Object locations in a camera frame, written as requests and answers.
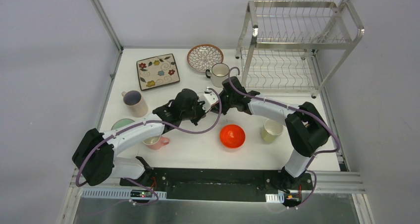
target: pink mug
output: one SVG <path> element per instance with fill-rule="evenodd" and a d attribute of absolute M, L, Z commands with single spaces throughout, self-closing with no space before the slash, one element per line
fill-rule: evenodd
<path fill-rule="evenodd" d="M 162 136 L 154 136 L 143 141 L 152 150 L 159 150 L 162 146 L 170 143 L 170 139 Z"/>

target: square plate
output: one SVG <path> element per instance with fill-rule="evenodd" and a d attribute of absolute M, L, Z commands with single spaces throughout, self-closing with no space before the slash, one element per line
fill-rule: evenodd
<path fill-rule="evenodd" d="M 141 91 L 180 81 L 173 54 L 139 60 L 136 62 L 136 67 Z"/>

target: mug handle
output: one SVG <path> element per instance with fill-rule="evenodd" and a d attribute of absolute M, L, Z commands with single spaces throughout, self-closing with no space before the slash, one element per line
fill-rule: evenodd
<path fill-rule="evenodd" d="M 211 76 L 210 75 L 207 75 L 207 72 L 210 72 L 210 70 L 209 69 L 206 69 L 206 77 L 210 79 Z"/>
<path fill-rule="evenodd" d="M 160 141 L 162 142 L 162 145 L 166 146 L 167 144 L 170 143 L 170 139 L 167 137 L 161 137 Z"/>

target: pink mug handle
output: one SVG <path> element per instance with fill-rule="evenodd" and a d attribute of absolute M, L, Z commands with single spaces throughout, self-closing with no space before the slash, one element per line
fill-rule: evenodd
<path fill-rule="evenodd" d="M 170 143 L 170 139 L 166 137 L 161 137 L 160 142 L 162 143 L 163 146 L 166 146 L 167 144 Z"/>

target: metal dish rack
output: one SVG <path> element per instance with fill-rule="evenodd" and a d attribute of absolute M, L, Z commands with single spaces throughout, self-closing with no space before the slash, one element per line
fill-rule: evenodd
<path fill-rule="evenodd" d="M 342 18 L 344 8 L 357 27 L 353 39 Z M 242 47 L 242 42 L 249 21 L 252 37 L 247 49 Z M 242 85 L 259 90 L 310 92 L 316 96 L 362 39 L 364 32 L 350 2 L 337 7 L 333 0 L 249 1 L 236 49 L 236 58 L 242 58 Z M 345 50 L 319 83 L 312 63 L 317 50 Z"/>

